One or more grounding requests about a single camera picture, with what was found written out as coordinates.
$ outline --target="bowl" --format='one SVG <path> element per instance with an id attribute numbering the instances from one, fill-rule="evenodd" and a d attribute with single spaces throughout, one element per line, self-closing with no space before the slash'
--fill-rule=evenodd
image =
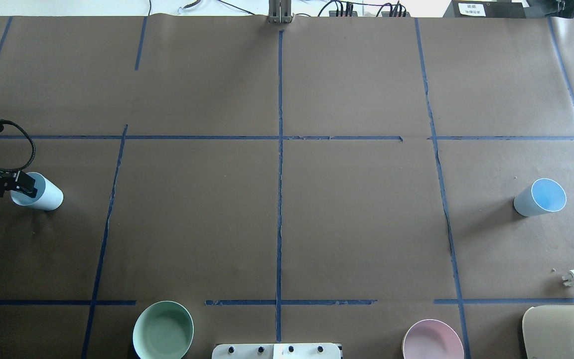
<path id="1" fill-rule="evenodd" d="M 405 359 L 463 359 L 460 337 L 439 320 L 421 320 L 409 328 L 403 339 Z"/>
<path id="2" fill-rule="evenodd" d="M 141 359 L 180 359 L 193 338 L 194 322 L 189 311 L 169 300 L 145 309 L 132 332 L 132 343 Z"/>

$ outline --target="pink bowl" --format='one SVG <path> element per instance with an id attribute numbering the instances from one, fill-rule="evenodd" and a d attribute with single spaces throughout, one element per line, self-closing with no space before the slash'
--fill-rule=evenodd
<path id="1" fill-rule="evenodd" d="M 460 337 L 439 320 L 422 320 L 409 328 L 403 339 L 405 359 L 463 359 Z"/>

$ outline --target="green bowl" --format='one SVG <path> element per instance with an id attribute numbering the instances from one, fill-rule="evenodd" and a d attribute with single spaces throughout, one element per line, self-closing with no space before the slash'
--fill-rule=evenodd
<path id="1" fill-rule="evenodd" d="M 166 300 L 141 313 L 132 343 L 141 359 L 180 359 L 194 338 L 194 322 L 181 304 Z"/>

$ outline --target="white floor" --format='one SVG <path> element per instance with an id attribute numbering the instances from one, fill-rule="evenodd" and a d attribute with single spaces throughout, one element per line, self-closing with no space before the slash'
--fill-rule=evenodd
<path id="1" fill-rule="evenodd" d="M 178 9 L 194 0 L 152 0 L 152 13 L 179 14 Z M 268 13 L 267 0 L 226 0 L 238 7 L 256 14 Z M 385 3 L 385 0 L 354 0 L 373 4 Z M 450 0 L 404 0 L 402 3 L 414 17 L 442 17 Z M 307 13 L 316 16 L 326 0 L 292 0 L 293 13 Z M 0 0 L 0 16 L 135 16 L 148 13 L 148 0 Z M 358 16 L 373 16 L 376 6 L 356 6 Z M 201 2 L 182 11 L 183 16 L 195 15 L 225 15 L 236 16 L 246 14 L 229 7 L 217 0 L 201 0 Z"/>

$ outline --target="sticker with text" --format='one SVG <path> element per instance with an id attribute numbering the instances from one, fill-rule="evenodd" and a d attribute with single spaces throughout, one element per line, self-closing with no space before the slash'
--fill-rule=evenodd
<path id="1" fill-rule="evenodd" d="M 482 4 L 462 4 L 458 3 L 460 7 L 460 14 L 465 14 L 467 16 L 486 16 L 484 13 L 484 5 Z"/>

